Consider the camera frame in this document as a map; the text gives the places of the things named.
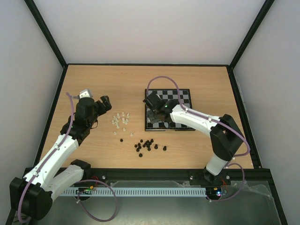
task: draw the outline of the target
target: table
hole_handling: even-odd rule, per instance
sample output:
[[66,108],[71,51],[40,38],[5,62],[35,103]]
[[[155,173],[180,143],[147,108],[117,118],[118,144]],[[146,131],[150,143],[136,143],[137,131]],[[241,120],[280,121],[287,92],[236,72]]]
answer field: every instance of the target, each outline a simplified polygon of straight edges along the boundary
[[[242,130],[226,67],[69,65],[42,157],[53,146],[70,116],[70,102],[65,93],[78,95],[89,88],[95,100],[108,95],[112,109],[98,118],[98,127],[91,130],[63,167],[80,159],[95,168],[204,168],[213,155],[208,136],[199,131],[144,131],[145,88],[149,80],[158,75],[174,79],[181,89],[190,89],[195,110],[217,116],[229,114]],[[150,88],[171,89],[174,85],[167,79],[158,79]],[[121,112],[130,113],[126,131],[122,130],[123,123],[120,123],[120,129],[112,125],[113,115]],[[151,138],[160,148],[151,151],[142,148],[143,157],[139,157],[134,145],[140,139]],[[162,146],[167,146],[167,151],[163,151]],[[246,150],[242,144],[238,153]],[[253,168],[249,155],[237,157],[234,161],[243,168]]]

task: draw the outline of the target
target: white wall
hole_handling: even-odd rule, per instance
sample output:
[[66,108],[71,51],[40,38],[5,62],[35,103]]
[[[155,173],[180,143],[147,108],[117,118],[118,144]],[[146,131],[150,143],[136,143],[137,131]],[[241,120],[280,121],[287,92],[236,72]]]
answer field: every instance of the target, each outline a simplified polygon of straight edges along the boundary
[[35,0],[68,63],[229,64],[264,0]]
[[300,1],[275,1],[235,69],[262,165],[291,225],[300,211],[299,15]]
[[22,0],[0,3],[0,224],[9,184],[32,166],[62,68]]

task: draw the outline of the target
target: black corner post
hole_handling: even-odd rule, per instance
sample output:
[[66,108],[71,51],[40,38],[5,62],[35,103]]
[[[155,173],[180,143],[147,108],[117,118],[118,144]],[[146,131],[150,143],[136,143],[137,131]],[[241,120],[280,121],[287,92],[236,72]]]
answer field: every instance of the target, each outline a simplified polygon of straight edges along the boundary
[[244,53],[245,49],[247,48],[248,44],[250,43],[252,37],[254,36],[255,32],[257,31],[257,29],[259,28],[259,26],[261,25],[264,17],[266,16],[266,14],[268,13],[269,9],[271,8],[273,2],[275,0],[266,0],[264,2],[264,4],[262,5],[261,10],[259,11],[259,13],[257,14],[253,24],[251,25],[247,35],[245,36],[242,44],[240,45],[238,51],[236,52],[232,62],[230,63],[230,68],[234,69],[236,64],[238,63],[238,61],[240,60],[242,54]]
[[52,48],[54,54],[56,55],[58,61],[60,62],[61,66],[64,68],[67,63],[62,56],[57,44],[55,43],[55,40],[53,39],[44,19],[42,18],[42,15],[40,14],[36,4],[33,0],[24,0],[26,5],[28,6],[30,12],[32,13],[34,19],[36,20],[37,24],[39,25],[41,31],[43,32],[45,38],[47,39],[50,47]]

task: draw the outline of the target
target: wall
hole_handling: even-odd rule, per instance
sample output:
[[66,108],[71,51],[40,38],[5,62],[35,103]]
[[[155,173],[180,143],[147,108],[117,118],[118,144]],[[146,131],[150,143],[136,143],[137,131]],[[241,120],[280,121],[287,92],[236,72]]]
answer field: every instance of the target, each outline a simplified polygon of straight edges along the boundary
[[263,2],[35,0],[68,63],[229,64]]
[[62,72],[22,0],[0,3],[0,224],[9,184],[32,166]]
[[235,69],[262,165],[299,224],[300,1],[277,0]]

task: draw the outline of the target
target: cable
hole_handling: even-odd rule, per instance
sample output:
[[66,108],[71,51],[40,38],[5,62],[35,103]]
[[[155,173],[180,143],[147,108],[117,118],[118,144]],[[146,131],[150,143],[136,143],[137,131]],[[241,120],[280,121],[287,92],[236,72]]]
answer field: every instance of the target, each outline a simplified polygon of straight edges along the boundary
[[228,197],[228,198],[225,198],[225,199],[211,200],[208,196],[206,196],[206,198],[207,198],[210,202],[223,202],[223,201],[232,199],[232,198],[234,198],[234,197],[242,190],[242,188],[244,187],[244,182],[245,182],[245,172],[244,172],[243,167],[242,167],[240,164],[238,164],[238,163],[231,163],[231,164],[229,164],[228,166],[232,166],[232,165],[238,165],[238,166],[240,167],[241,171],[242,171],[242,174],[243,174],[242,184],[240,185],[239,190],[238,190],[236,193],[234,193],[232,196],[230,196],[230,197]]
[[[69,97],[70,99],[70,103],[71,103],[71,120],[70,120],[70,125],[69,128],[65,134],[65,136],[63,137],[63,139],[61,140],[61,142],[57,145],[58,147],[60,147],[64,141],[66,140],[67,136],[70,133],[70,130],[72,128],[73,125],[73,118],[74,118],[74,106],[73,106],[73,101],[72,101],[72,97],[70,96],[70,94],[67,92],[66,95]],[[45,163],[50,159],[50,157],[56,152],[57,148],[55,148],[48,156],[47,158],[41,163],[41,165],[39,166],[39,168],[37,169],[37,173],[39,173],[41,171],[41,169],[43,168],[43,166],[45,165]],[[36,178],[36,175],[33,175],[32,178],[28,181],[28,183],[26,184],[22,194],[21,194],[21,198],[19,201],[19,205],[18,205],[18,220],[20,221],[20,223],[27,223],[30,220],[30,217],[28,217],[26,220],[22,219],[21,216],[21,211],[22,211],[22,204],[23,204],[23,200],[25,197],[25,194],[30,186],[30,184],[33,182],[33,180]]]
[[116,217],[116,215],[117,215],[117,211],[118,211],[118,208],[119,208],[119,202],[118,202],[118,199],[117,199],[117,196],[116,196],[116,193],[114,192],[114,190],[108,184],[106,184],[106,183],[104,183],[102,181],[99,181],[99,180],[81,180],[81,181],[78,181],[76,183],[83,183],[83,182],[97,182],[97,183],[103,184],[105,187],[107,187],[107,188],[110,189],[110,191],[112,192],[113,197],[115,199],[115,202],[116,202],[116,207],[114,209],[113,215],[109,219],[98,219],[98,218],[94,217],[92,214],[90,214],[87,211],[87,209],[82,205],[82,203],[81,203],[81,201],[79,199],[81,193],[83,192],[83,191],[81,191],[81,192],[79,192],[79,194],[77,196],[77,200],[78,200],[77,203],[80,204],[80,206],[83,208],[83,210],[85,211],[85,213],[88,214],[89,217],[91,217],[92,219],[94,219],[94,220],[96,220],[98,222],[108,222],[108,221],[111,221],[112,219],[114,219]]
[[[176,83],[172,78],[170,78],[170,77],[168,77],[168,76],[157,76],[157,77],[154,77],[153,79],[151,79],[151,80],[149,81],[148,85],[147,85],[147,95],[148,95],[148,91],[149,91],[149,87],[150,87],[151,82],[154,81],[154,80],[156,80],[156,79],[158,79],[158,78],[166,78],[166,79],[168,79],[168,80],[170,80],[170,81],[173,82],[173,84],[175,85],[175,87],[176,87],[176,89],[177,89],[177,95],[178,95],[178,101],[179,101],[179,104],[180,104],[181,108],[182,108],[184,111],[186,111],[186,112],[188,112],[189,114],[192,114],[192,115],[194,115],[194,116],[198,116],[198,117],[200,117],[200,118],[202,118],[202,119],[205,119],[205,120],[208,120],[208,119],[209,119],[209,117],[207,117],[207,116],[204,116],[204,115],[198,114],[198,113],[196,113],[196,112],[192,112],[192,111],[187,110],[188,108],[187,108],[186,106],[184,106],[184,104],[182,103],[182,100],[181,100],[181,98],[180,98],[180,92],[179,92],[179,87],[178,87],[177,83]],[[245,143],[245,145],[247,146],[247,151],[246,151],[245,153],[237,154],[237,155],[234,155],[233,157],[245,156],[245,155],[248,155],[248,154],[250,153],[250,145],[248,144],[247,140],[243,137],[243,135],[239,134],[236,130],[232,129],[230,126],[228,126],[228,125],[226,125],[226,124],[224,124],[224,123],[222,123],[222,122],[220,122],[220,121],[218,121],[218,120],[211,119],[211,121],[213,121],[213,122],[215,122],[215,123],[217,123],[217,124],[219,124],[219,125],[225,127],[226,129],[230,130],[231,132],[233,132],[233,133],[234,133],[235,135],[237,135],[237,136]]]

